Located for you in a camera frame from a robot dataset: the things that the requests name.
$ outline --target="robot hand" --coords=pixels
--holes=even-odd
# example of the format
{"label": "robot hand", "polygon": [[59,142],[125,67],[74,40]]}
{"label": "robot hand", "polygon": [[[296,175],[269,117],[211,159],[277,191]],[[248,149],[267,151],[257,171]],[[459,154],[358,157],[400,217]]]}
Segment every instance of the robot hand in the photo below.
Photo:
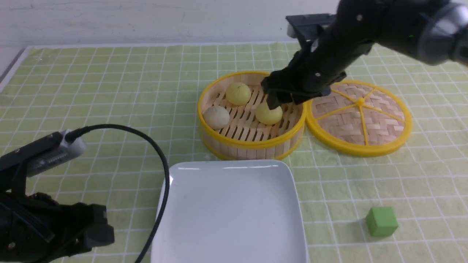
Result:
{"label": "robot hand", "polygon": [[449,0],[341,0],[336,15],[286,19],[301,50],[262,81],[270,109],[330,94],[374,43],[428,65],[468,65],[468,7]]}

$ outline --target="square plate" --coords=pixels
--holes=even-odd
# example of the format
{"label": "square plate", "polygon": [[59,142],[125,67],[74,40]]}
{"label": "square plate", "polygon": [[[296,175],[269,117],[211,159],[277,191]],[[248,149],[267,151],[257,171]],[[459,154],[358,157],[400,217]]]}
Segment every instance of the square plate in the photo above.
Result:
{"label": "square plate", "polygon": [[183,162],[170,176],[152,263],[307,263],[299,199],[283,162]]}

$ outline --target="yellow rim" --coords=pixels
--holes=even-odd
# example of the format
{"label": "yellow rim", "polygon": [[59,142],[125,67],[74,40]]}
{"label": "yellow rim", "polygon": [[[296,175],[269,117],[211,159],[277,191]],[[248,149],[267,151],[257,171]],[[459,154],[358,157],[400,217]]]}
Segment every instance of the yellow rim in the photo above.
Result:
{"label": "yellow rim", "polygon": [[[349,142],[340,140],[340,139],[332,136],[331,134],[329,134],[328,132],[326,132],[324,129],[322,129],[319,126],[319,124],[317,123],[317,120],[312,115],[312,110],[311,110],[312,100],[310,100],[310,101],[308,101],[308,102],[306,102],[304,104],[304,107],[306,107],[306,109],[307,109],[306,110],[306,116],[307,116],[306,117],[306,123],[307,123],[307,126],[309,127],[310,131],[317,137],[317,139],[319,139],[322,143],[328,145],[329,147],[336,149],[337,151],[347,153],[347,154],[350,154],[350,155],[361,156],[361,157],[375,157],[375,156],[386,155],[386,154],[389,154],[389,153],[392,153],[392,152],[398,150],[401,146],[403,146],[405,144],[405,142],[408,140],[408,137],[411,134],[411,130],[413,128],[413,120],[411,118],[410,111],[406,108],[405,104],[402,101],[400,101],[400,99],[398,99],[396,96],[389,93],[388,91],[386,91],[386,90],[384,90],[384,89],[382,89],[382,88],[380,88],[380,87],[378,87],[376,85],[370,84],[370,83],[361,82],[361,81],[357,81],[357,80],[345,80],[345,81],[340,82],[340,83],[359,84],[359,85],[365,85],[365,86],[371,87],[373,90],[370,91],[365,96],[365,98],[367,98],[367,96],[370,95],[374,90],[381,91],[384,94],[386,94],[387,96],[389,96],[390,98],[392,98],[398,104],[398,106],[400,106],[400,108],[402,109],[403,114],[405,116],[405,120],[404,120],[405,127],[403,129],[403,132],[394,141],[392,141],[390,143],[387,143],[387,144],[383,144],[383,145],[357,145],[357,144],[353,144],[353,143],[349,143]],[[360,112],[362,112],[363,107],[366,107],[366,106],[359,106]],[[397,118],[395,116],[392,116],[392,115],[390,115],[388,113],[384,113],[384,112],[382,112],[382,113],[386,114],[387,116],[392,117],[394,119],[401,120],[401,119],[399,119],[399,118]],[[365,122],[362,122],[362,123],[363,123],[365,141],[367,142],[368,138],[367,138],[367,134],[366,134]]]}
{"label": "yellow rim", "polygon": [[200,120],[200,123],[201,123],[201,127],[203,127],[203,129],[208,133],[208,135],[215,138],[217,141],[225,145],[231,146],[231,147],[237,147],[237,148],[243,148],[243,149],[268,148],[268,147],[281,144],[289,140],[290,138],[292,138],[301,129],[301,127],[304,125],[304,122],[306,120],[306,109],[304,106],[302,107],[302,113],[300,115],[299,121],[297,121],[294,127],[292,127],[289,131],[287,131],[285,134],[281,136],[278,136],[270,140],[265,140],[265,141],[252,142],[252,141],[240,141],[240,140],[231,139],[231,138],[228,138],[226,136],[223,136],[217,133],[215,130],[211,129],[206,124],[205,120],[203,119],[203,114],[202,114],[202,109],[201,109],[201,101],[203,97],[205,96],[206,92],[208,92],[208,90],[211,89],[211,87],[213,87],[219,81],[226,79],[226,78],[230,78],[232,76],[237,76],[237,75],[242,75],[242,74],[263,74],[265,75],[265,77],[270,75],[269,73],[263,72],[263,71],[240,71],[240,72],[235,72],[235,73],[231,73],[226,76],[223,76],[215,80],[213,83],[211,83],[208,87],[205,88],[205,90],[200,96],[200,99],[198,100],[197,113],[198,113],[198,119]]}
{"label": "yellow rim", "polygon": [[[300,138],[299,138],[299,140],[297,141],[297,143],[296,143],[289,151],[287,151],[286,153],[284,153],[284,154],[282,154],[282,155],[280,155],[280,156],[278,156],[278,157],[275,157],[275,160],[282,160],[282,159],[286,158],[288,155],[290,155],[292,152],[294,152],[294,151],[296,150],[296,148],[299,146],[300,142],[302,141],[302,136],[303,136],[303,135],[304,135],[304,130],[302,130],[302,132],[301,132],[301,134],[300,134]],[[206,141],[205,141],[205,139],[203,138],[203,136],[202,136],[202,141],[203,141],[203,144],[206,146],[206,148],[208,148],[208,150],[209,150],[212,154],[214,154],[214,156],[218,157],[219,159],[222,159],[222,160],[230,160],[230,161],[236,160],[236,159],[234,159],[234,158],[230,158],[230,157],[224,156],[224,155],[218,153],[217,151],[215,151],[211,146],[209,146],[209,145],[206,143]]]}

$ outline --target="woven bamboo lid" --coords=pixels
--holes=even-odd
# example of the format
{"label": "woven bamboo lid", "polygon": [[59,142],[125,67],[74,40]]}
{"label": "woven bamboo lid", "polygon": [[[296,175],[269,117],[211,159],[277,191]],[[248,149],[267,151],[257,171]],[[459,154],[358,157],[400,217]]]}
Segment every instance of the woven bamboo lid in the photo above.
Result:
{"label": "woven bamboo lid", "polygon": [[412,120],[405,105],[369,83],[344,81],[332,93],[307,103],[306,121],[324,144],[347,154],[389,154],[408,139]]}

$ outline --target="green block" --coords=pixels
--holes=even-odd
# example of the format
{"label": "green block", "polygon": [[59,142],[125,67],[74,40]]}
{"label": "green block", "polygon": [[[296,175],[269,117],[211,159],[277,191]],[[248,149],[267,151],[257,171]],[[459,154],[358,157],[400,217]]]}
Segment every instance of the green block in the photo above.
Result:
{"label": "green block", "polygon": [[373,237],[388,237],[398,228],[395,213],[391,207],[373,207],[366,216],[367,228]]}

